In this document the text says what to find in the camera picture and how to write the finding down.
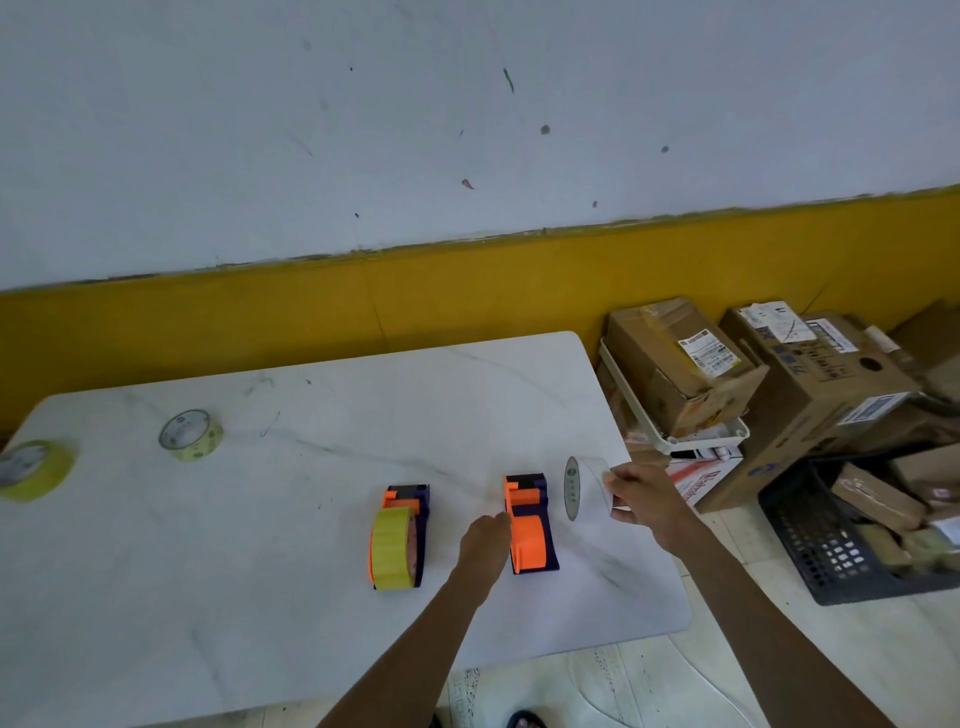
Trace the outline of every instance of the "white table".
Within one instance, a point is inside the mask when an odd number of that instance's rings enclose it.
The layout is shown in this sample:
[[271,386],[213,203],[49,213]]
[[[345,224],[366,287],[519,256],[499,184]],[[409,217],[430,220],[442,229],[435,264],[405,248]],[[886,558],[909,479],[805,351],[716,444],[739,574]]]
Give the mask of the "white table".
[[[224,441],[181,463],[182,410]],[[673,560],[610,520],[599,488],[565,513],[571,454],[627,459],[579,339],[560,332],[57,395],[16,433],[64,442],[67,479],[0,498],[0,704],[11,726],[109,728],[345,691],[416,617],[460,537],[543,472],[560,570],[508,573],[457,667],[685,629]],[[367,547],[383,490],[429,483],[422,586],[382,593]]]

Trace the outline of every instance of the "cardboard box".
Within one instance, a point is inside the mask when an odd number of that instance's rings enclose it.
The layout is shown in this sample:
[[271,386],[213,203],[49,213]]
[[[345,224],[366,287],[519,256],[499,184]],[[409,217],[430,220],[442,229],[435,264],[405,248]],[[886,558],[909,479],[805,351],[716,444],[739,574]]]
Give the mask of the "cardboard box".
[[670,437],[742,415],[767,371],[685,298],[612,311],[607,347]]
[[906,374],[846,317],[827,312],[805,315],[804,320],[844,358],[855,380],[851,382],[854,406],[832,422],[823,422],[808,436],[813,442],[812,454],[846,449],[877,421],[895,411],[909,395],[921,391],[916,379]]
[[927,412],[908,400],[853,438],[848,448],[850,452],[874,452],[924,443],[951,445],[957,442],[960,442],[960,417]]
[[910,569],[913,559],[910,554],[900,548],[890,531],[878,523],[863,523],[856,526],[856,530],[863,536],[876,558],[893,573],[905,573]]
[[666,472],[687,505],[695,505],[743,460],[738,448],[695,449],[674,453]]
[[[789,307],[774,303],[780,321],[789,323]],[[743,464],[704,497],[697,507],[702,513],[753,500],[801,457],[854,438],[864,423],[869,426],[906,396],[901,388],[914,387],[876,347],[865,356],[865,336],[837,313],[803,316],[790,328],[778,328],[780,321],[764,326],[750,306],[727,311],[720,322],[741,350],[770,371],[743,417],[750,428],[740,445]]]
[[960,311],[937,301],[907,319],[891,338],[920,363],[938,393],[960,401]]
[[960,504],[960,444],[898,457],[890,466],[907,490],[931,509]]
[[914,571],[926,573],[941,566],[952,568],[955,565],[957,546],[933,528],[905,533],[901,542],[903,549],[910,554]]
[[897,533],[916,530],[926,515],[926,506],[918,500],[852,463],[844,465],[830,490],[867,518]]

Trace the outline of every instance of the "masking tape roll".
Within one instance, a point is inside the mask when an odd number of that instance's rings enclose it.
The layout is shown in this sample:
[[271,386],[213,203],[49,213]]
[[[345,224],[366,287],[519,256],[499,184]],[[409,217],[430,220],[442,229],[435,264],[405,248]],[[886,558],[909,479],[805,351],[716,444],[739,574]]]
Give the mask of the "masking tape roll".
[[370,571],[378,591],[413,589],[417,573],[417,524],[413,508],[381,508],[370,537]]
[[28,501],[45,496],[63,482],[73,455],[49,440],[31,440],[0,455],[0,496]]
[[180,412],[160,431],[160,446],[184,463],[200,460],[224,439],[224,429],[202,409]]
[[599,489],[608,511],[613,509],[613,495],[603,483],[603,473],[609,469],[607,461],[600,457],[572,455],[567,459],[564,471],[564,505],[566,515],[571,521],[577,518],[580,501],[591,488]]

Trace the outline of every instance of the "orange tape dispenser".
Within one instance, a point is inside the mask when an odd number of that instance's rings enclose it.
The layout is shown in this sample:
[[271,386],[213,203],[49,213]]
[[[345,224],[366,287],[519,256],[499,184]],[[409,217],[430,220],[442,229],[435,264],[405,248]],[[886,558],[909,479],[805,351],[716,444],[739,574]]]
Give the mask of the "orange tape dispenser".
[[503,478],[503,499],[512,520],[510,560],[514,573],[559,569],[547,518],[543,473],[507,475]]

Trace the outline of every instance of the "white tiled floor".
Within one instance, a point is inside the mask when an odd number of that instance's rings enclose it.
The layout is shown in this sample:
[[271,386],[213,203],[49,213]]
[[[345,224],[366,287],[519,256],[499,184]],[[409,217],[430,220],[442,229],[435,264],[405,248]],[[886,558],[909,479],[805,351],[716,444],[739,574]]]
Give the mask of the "white tiled floor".
[[[758,506],[703,518],[774,603],[900,728],[960,725],[960,590],[821,607]],[[747,728],[748,721],[750,728],[767,728],[713,615],[684,565],[677,567],[693,606],[689,630],[451,674],[439,706],[444,726],[499,728],[515,710],[528,708],[550,728]],[[313,728],[333,702],[277,705],[170,728]]]

